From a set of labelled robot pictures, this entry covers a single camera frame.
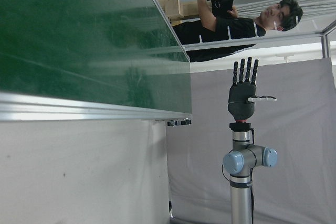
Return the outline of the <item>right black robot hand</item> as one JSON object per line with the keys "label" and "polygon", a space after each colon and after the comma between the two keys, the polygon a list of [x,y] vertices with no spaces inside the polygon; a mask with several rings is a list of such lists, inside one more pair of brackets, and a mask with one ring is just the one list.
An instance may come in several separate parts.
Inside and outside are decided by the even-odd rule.
{"label": "right black robot hand", "polygon": [[277,101],[277,98],[264,95],[256,95],[256,76],[258,70],[259,60],[254,61],[252,77],[250,77],[252,57],[247,60],[246,74],[244,74],[245,69],[245,59],[240,62],[239,68],[239,78],[237,78],[238,73],[238,62],[234,62],[233,67],[233,84],[229,90],[228,98],[228,111],[234,117],[235,121],[244,121],[250,118],[255,111],[256,101]]}

